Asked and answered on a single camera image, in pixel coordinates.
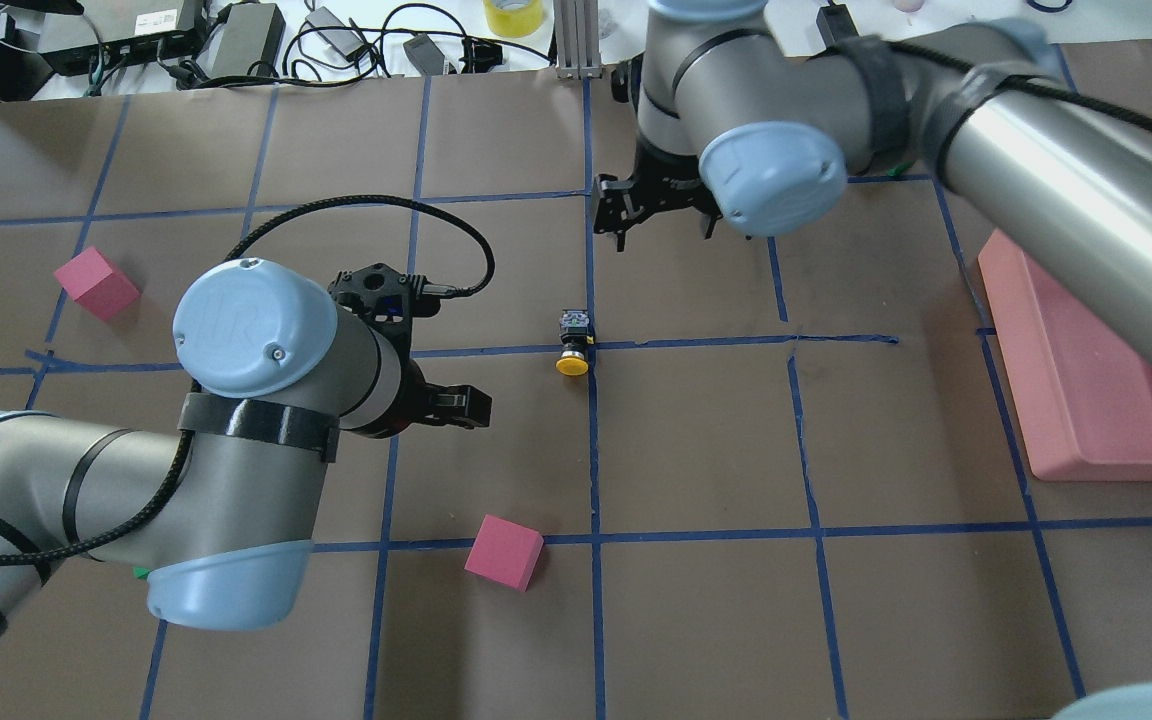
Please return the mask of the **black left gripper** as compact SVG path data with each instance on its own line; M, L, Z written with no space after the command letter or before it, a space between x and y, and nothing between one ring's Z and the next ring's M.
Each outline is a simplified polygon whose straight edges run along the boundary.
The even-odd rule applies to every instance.
M340 429L376 439L397 435L422 418L429 427L488 429L493 409L488 393L473 386L426 386L411 359L414 320L442 310L442 291L430 290L429 278L379 263L339 272L328 293L364 324L376 343L367 392L340 416Z

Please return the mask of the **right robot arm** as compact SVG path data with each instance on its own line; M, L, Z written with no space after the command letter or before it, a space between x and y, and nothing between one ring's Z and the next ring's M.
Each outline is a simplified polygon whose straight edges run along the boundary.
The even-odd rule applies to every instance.
M922 161L1152 366L1152 118L1078 94L1041 26L1000 18L888 41L823 29L783 55L763 1L652 1L616 71L630 177L591 183L591 232L696 209L748 236L814 222L864 176Z

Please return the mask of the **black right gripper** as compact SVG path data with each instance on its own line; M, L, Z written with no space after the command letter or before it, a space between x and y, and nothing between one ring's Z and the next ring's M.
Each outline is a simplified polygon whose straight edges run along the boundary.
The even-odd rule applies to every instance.
M682 156L637 135L630 179L598 174L593 181L593 233L626 251L628 232L664 211L692 209L700 213L703 240L710 240L722 218L705 185L698 156Z

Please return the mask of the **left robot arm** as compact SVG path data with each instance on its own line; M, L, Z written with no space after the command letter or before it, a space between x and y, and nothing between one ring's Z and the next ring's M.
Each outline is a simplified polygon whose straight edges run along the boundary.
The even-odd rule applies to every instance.
M340 435L488 425L488 395L426 382L411 357L414 319L485 287L384 264L321 287L233 259L175 310L192 386L174 435L0 410L0 638L76 556L145 568L147 611L166 623L279 623L305 577Z

